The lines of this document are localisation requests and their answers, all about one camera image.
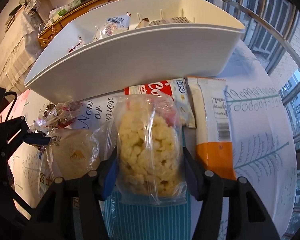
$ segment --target screw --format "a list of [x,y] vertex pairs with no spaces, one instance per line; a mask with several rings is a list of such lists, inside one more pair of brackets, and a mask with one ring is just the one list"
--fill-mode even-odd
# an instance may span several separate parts
[[61,178],[61,177],[57,177],[57,178],[54,180],[54,182],[57,183],[57,184],[61,183],[62,181],[63,181],[63,178]]
[[248,181],[245,177],[240,177],[239,182],[241,182],[242,184],[246,184]]
[[213,175],[214,175],[213,171],[205,171],[204,174],[205,174],[207,177],[213,177]]
[[98,173],[97,173],[96,171],[94,171],[94,170],[89,171],[89,173],[88,173],[88,175],[89,175],[90,177],[95,177],[97,174],[98,174]]

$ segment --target orange and white snack bag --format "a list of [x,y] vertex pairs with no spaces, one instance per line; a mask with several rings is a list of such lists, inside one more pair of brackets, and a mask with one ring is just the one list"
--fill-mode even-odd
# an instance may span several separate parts
[[126,95],[150,94],[158,96],[159,91],[171,96],[177,107],[182,125],[186,125],[189,128],[195,128],[194,115],[189,103],[184,78],[164,80],[146,85],[127,87],[124,89],[124,93]]
[[196,117],[196,157],[205,169],[236,180],[224,79],[188,77]]

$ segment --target black metal bracket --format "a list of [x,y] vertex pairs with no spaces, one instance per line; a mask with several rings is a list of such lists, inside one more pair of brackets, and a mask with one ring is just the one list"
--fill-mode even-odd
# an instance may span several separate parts
[[280,240],[273,221],[258,194],[245,177],[222,179],[207,171],[183,148],[188,189],[203,200],[193,240],[218,239],[223,197],[229,197],[226,240]]
[[56,178],[34,209],[22,240],[74,240],[72,197],[79,197],[83,238],[109,240],[99,201],[106,200],[112,193],[117,174],[115,148],[108,160],[102,161],[96,170],[89,171],[82,178],[68,181]]

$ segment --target cable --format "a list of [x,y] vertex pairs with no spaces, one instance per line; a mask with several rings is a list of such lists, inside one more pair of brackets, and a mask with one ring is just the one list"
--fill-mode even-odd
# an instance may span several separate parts
[[17,93],[14,92],[14,91],[9,91],[9,92],[6,92],[6,93],[4,94],[5,97],[6,97],[6,96],[9,96],[9,95],[13,95],[13,96],[14,96],[14,100],[13,100],[12,106],[11,106],[10,109],[9,109],[9,112],[8,112],[8,114],[7,114],[7,117],[6,117],[5,122],[8,120],[8,117],[9,117],[9,115],[10,115],[10,113],[11,113],[11,111],[12,111],[12,108],[14,107],[14,105],[15,105],[15,103],[16,103],[16,101],[17,101],[17,97],[18,97]]
[[39,39],[39,40],[44,40],[44,41],[51,41],[51,40],[52,40],[53,34],[56,33],[56,29],[53,27],[53,23],[51,24],[51,40],[49,40],[49,39],[44,39],[44,38],[40,38],[40,35],[42,35],[43,31],[46,30],[46,29],[48,28],[47,26],[45,26],[45,27],[42,29],[42,31],[40,31],[41,24],[44,23],[44,21],[49,21],[49,20],[48,20],[48,19],[45,19],[45,20],[43,20],[43,21],[40,23],[40,25],[39,25],[39,31],[38,31],[38,39]]

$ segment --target plastic bag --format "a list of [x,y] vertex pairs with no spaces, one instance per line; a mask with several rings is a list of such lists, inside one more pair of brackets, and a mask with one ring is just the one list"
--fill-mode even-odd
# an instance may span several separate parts
[[30,127],[31,131],[42,131],[47,133],[52,128],[65,128],[73,123],[80,114],[81,102],[69,100],[65,103],[49,104],[44,113]]
[[49,13],[49,19],[51,20],[53,17],[55,17],[60,11],[62,10],[65,10],[65,11],[68,11],[70,10],[71,6],[70,5],[64,5],[64,6],[61,6],[57,9],[54,9],[52,11],[50,11]]
[[129,30],[130,18],[130,13],[108,18],[106,20],[106,25],[104,25],[101,30],[98,30],[96,35],[93,36],[92,41],[97,41],[105,37]]
[[38,178],[38,194],[42,198],[43,195],[48,190],[50,184],[53,182],[53,177],[49,169],[47,154],[44,152],[41,156],[41,163],[39,168],[39,178]]
[[186,125],[189,128],[195,128],[194,115],[192,113],[192,109],[189,103],[188,93],[186,89],[186,82],[184,78],[164,80],[160,82],[133,86],[124,89],[124,93],[126,95],[132,95],[132,94],[158,95],[159,91],[172,97],[178,109],[182,121],[182,125]]
[[89,130],[53,129],[46,151],[54,178],[77,179],[100,163],[100,144]]
[[119,96],[113,112],[119,154],[116,185],[122,202],[185,203],[181,120],[171,97]]
[[224,79],[188,77],[197,121],[196,156],[205,169],[236,180]]

